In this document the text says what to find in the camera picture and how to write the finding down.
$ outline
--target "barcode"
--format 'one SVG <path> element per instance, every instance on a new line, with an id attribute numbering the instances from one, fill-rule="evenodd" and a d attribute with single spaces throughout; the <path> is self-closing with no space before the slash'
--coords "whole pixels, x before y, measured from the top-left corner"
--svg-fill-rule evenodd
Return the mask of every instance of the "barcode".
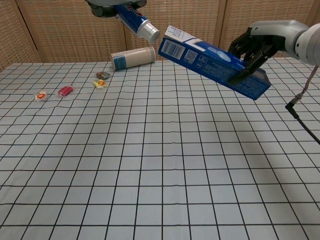
<path id="1" fill-rule="evenodd" d="M 162 47 L 161 52 L 163 52 L 164 54 L 168 54 L 169 56 L 180 60 L 182 54 L 185 51 L 185 47 L 181 46 L 175 42 L 172 42 L 170 40 L 165 40 L 164 45 Z"/>
<path id="2" fill-rule="evenodd" d="M 196 59 L 197 55 L 198 55 L 198 53 L 196 53 L 195 51 L 192 51 L 192 50 L 189 49 L 186 52 L 186 55 L 185 55 L 184 59 L 187 59 L 187 60 L 189 60 L 190 62 L 193 63 L 194 60 Z"/>

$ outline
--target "toothpaste tube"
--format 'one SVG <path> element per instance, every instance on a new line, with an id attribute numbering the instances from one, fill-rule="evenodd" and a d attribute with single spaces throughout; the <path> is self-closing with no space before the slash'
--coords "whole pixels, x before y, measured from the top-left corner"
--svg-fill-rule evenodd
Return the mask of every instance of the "toothpaste tube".
<path id="1" fill-rule="evenodd" d="M 139 38 L 148 40 L 152 45 L 158 39 L 160 32 L 156 29 L 147 17 L 143 16 L 138 10 L 130 4 L 115 5 L 117 10 L 116 18 L 126 25 Z"/>

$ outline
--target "red package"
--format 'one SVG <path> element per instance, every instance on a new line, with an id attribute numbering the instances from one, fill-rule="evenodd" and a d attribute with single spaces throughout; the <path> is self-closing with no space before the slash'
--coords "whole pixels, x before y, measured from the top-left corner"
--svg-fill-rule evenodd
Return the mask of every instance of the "red package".
<path id="1" fill-rule="evenodd" d="M 62 96 L 62 97 L 65 97 L 67 96 L 69 93 L 71 93 L 74 89 L 71 87 L 71 86 L 64 86 L 63 88 L 61 88 L 59 91 L 58 91 L 58 95 L 59 96 Z"/>

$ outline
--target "black cable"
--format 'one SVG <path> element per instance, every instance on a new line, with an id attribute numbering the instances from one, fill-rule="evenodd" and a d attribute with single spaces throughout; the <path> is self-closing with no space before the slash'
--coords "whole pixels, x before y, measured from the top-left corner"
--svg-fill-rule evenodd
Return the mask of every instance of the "black cable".
<path id="1" fill-rule="evenodd" d="M 299 115 L 296 113 L 296 111 L 294 110 L 294 103 L 293 103 L 294 99 L 292 101 L 290 101 L 285 108 L 289 111 L 289 113 L 294 117 L 294 119 L 296 119 L 301 126 L 307 131 L 308 134 L 310 134 L 310 136 L 320 145 L 320 139 L 317 138 L 316 135 L 314 135 L 314 133 L 304 124 L 304 122 L 300 119 Z"/>

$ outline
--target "cylindrical can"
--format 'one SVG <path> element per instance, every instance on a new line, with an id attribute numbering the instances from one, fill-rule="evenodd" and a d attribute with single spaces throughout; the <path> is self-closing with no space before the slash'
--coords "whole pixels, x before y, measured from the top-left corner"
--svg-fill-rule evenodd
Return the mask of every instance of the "cylindrical can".
<path id="1" fill-rule="evenodd" d="M 155 60 L 156 51 L 153 46 L 111 54 L 112 67 L 115 71 L 153 63 Z"/>
<path id="2" fill-rule="evenodd" d="M 116 18 L 126 25 L 139 38 L 148 40 L 152 45 L 158 39 L 160 32 L 146 16 L 143 16 L 131 4 L 119 4 L 113 6 L 117 10 Z"/>

